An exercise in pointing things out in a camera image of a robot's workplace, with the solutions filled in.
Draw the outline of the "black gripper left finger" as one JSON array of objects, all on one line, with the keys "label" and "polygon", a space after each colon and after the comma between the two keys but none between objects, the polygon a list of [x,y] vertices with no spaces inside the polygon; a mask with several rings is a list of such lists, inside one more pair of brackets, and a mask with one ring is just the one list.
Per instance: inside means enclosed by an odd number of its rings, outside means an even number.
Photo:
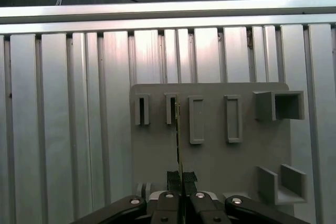
[{"label": "black gripper left finger", "polygon": [[83,216],[73,223],[181,223],[180,175],[167,172],[167,190],[146,200],[131,195]]}]

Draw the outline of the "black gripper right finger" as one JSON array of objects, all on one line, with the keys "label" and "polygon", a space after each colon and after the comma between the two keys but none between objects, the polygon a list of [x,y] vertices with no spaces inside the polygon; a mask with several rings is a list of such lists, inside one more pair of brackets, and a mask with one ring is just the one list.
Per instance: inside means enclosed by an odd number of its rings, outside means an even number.
[{"label": "black gripper right finger", "polygon": [[256,187],[259,200],[235,193],[220,202],[211,191],[192,189],[186,193],[186,220],[193,223],[304,223],[291,214],[276,209],[307,198],[304,172],[256,172],[248,179],[237,172],[226,175],[226,182],[245,182]]}]

